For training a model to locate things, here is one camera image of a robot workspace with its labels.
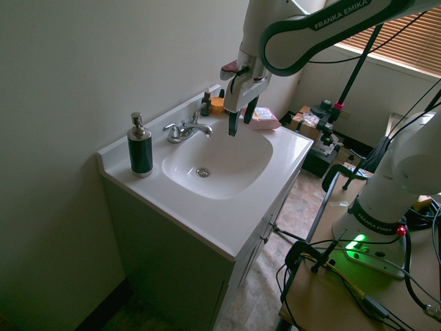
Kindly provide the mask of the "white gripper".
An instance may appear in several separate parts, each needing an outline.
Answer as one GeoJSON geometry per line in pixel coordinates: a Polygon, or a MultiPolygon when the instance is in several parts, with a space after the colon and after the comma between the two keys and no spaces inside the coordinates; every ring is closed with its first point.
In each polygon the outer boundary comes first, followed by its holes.
{"type": "Polygon", "coordinates": [[[244,123],[249,124],[258,98],[269,85],[269,74],[256,81],[249,74],[235,76],[228,84],[225,92],[224,108],[229,111],[228,134],[234,137],[238,130],[239,110],[247,105],[243,115],[244,123]]]}

